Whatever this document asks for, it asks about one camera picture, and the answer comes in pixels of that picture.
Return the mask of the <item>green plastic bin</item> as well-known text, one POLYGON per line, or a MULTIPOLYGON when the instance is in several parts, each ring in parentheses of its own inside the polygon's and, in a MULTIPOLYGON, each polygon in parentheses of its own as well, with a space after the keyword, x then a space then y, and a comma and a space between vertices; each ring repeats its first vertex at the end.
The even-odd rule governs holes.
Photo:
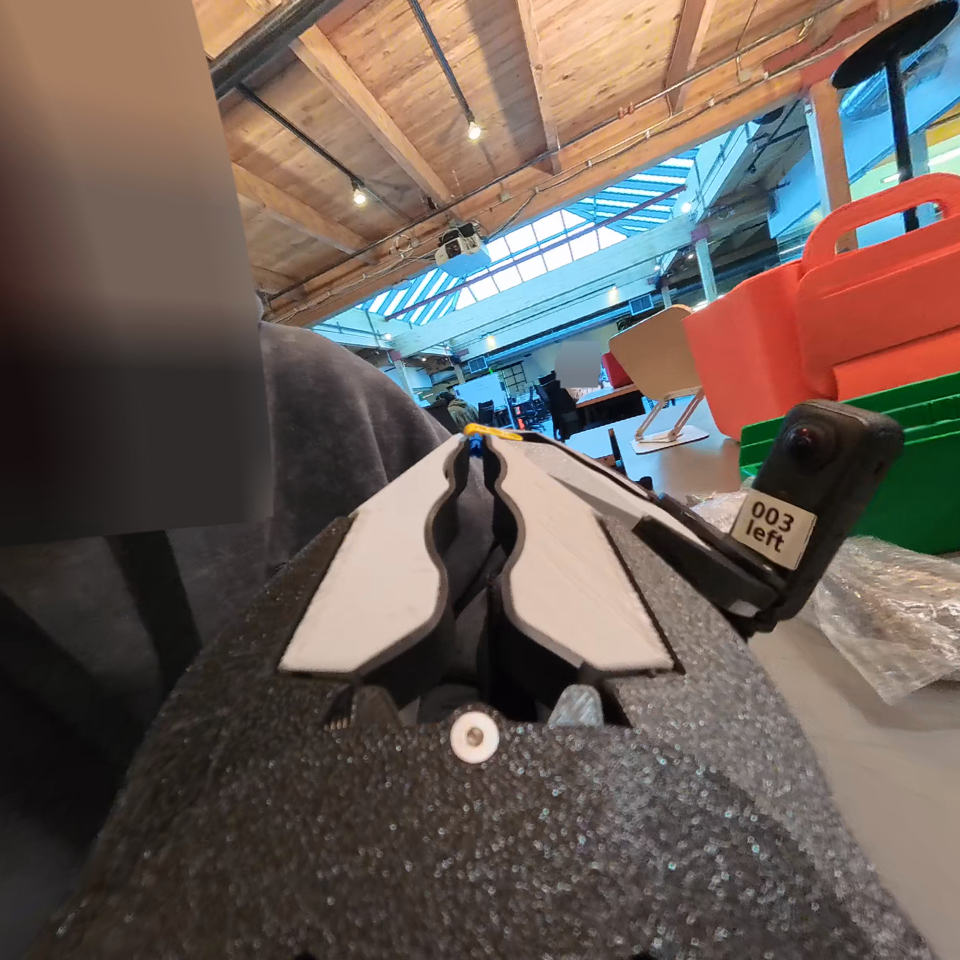
POLYGON ((844 400, 895 420, 900 456, 852 534, 927 555, 959 549, 959 373, 844 400))

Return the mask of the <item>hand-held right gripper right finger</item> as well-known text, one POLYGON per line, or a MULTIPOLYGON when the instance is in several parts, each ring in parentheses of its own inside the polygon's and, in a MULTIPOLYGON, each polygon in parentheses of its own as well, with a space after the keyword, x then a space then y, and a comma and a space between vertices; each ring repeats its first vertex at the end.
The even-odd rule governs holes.
POLYGON ((488 590, 486 674, 505 710, 554 706, 575 684, 676 672, 676 655, 611 535, 641 498, 557 443, 485 438, 505 563, 488 590))

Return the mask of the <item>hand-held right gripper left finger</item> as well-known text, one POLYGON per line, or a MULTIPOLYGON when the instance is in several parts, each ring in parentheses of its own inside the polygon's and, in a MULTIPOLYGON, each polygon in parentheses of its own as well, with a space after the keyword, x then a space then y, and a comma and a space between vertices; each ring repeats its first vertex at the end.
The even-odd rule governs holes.
POLYGON ((470 439, 451 437, 354 510, 283 673, 380 687, 398 706, 438 683, 453 631, 445 555, 470 465, 470 439))

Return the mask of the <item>crumpled clear plastic bag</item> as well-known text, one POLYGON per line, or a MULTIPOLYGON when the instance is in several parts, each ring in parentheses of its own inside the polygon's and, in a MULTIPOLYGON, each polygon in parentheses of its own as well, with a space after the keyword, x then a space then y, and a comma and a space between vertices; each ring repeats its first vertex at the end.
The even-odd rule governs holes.
POLYGON ((958 558, 849 537, 800 613, 773 637, 818 632, 888 705, 959 681, 958 558))

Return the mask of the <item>tan board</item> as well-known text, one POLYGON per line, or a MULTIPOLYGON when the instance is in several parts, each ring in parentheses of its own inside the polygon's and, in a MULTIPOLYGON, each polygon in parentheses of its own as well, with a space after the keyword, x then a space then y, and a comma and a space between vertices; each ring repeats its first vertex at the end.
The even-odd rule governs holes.
POLYGON ((709 437, 706 430, 690 423, 705 397, 685 329, 685 320, 691 314, 689 306, 669 306, 609 341, 609 351, 632 384, 654 402, 653 409, 633 435, 631 447, 638 455, 700 442, 709 437), (669 402, 683 400, 686 405, 674 425, 667 431, 652 433, 654 421, 669 402))

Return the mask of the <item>black office chair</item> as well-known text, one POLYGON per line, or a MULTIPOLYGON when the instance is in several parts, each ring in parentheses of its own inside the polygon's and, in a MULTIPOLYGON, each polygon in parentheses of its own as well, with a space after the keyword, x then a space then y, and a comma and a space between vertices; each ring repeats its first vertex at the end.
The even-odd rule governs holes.
POLYGON ((577 400, 561 385, 554 371, 538 378, 537 387, 549 408, 555 439, 565 442, 584 428, 577 400))

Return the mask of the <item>orange plastic carrier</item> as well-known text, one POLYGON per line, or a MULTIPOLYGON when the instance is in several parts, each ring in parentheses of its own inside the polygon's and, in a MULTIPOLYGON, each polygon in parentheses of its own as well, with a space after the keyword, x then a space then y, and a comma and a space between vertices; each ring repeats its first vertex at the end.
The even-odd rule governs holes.
POLYGON ((809 400, 958 373, 959 177, 924 174, 828 214, 801 258, 682 322, 727 438, 809 400))

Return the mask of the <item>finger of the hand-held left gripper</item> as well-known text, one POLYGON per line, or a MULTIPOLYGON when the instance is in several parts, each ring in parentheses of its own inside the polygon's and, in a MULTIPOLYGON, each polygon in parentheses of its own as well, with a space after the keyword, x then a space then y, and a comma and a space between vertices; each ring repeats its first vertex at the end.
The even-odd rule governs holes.
POLYGON ((775 598, 772 569, 697 513, 544 436, 505 439, 505 607, 511 619, 655 619, 650 575, 613 540, 654 554, 719 610, 752 619, 775 598))

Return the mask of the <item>black round pedestal table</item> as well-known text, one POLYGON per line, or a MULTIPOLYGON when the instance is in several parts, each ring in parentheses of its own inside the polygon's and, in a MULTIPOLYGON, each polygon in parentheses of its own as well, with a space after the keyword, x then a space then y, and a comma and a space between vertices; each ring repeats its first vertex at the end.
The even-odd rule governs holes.
POLYGON ((882 30, 832 83, 852 199, 959 172, 958 2, 933 2, 882 30))

